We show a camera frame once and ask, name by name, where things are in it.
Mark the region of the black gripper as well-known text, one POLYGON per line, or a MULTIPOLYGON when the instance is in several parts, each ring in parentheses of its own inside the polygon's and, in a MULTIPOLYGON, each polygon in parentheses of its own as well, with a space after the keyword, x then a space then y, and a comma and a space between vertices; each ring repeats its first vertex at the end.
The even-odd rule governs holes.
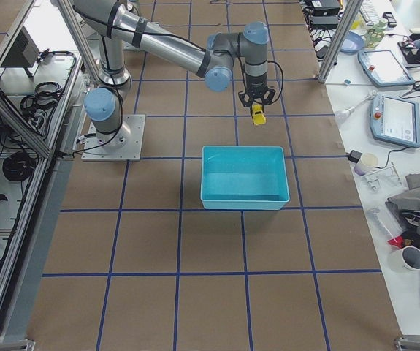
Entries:
POLYGON ((244 91, 238 93, 243 107, 251 107, 255 102, 268 106, 275 102, 276 90, 267 85, 267 73, 261 75, 244 74, 244 91))

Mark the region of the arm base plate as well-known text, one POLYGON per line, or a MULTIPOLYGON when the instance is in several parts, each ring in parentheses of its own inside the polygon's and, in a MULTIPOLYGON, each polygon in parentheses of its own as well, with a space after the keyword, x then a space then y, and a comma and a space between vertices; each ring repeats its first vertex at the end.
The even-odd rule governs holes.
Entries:
POLYGON ((86 151, 82 152, 82 160, 87 162, 106 161, 139 161, 142 150, 142 139, 145 130, 145 114, 124 115, 118 134, 103 135, 96 133, 93 123, 90 123, 89 133, 92 138, 85 142, 86 151))

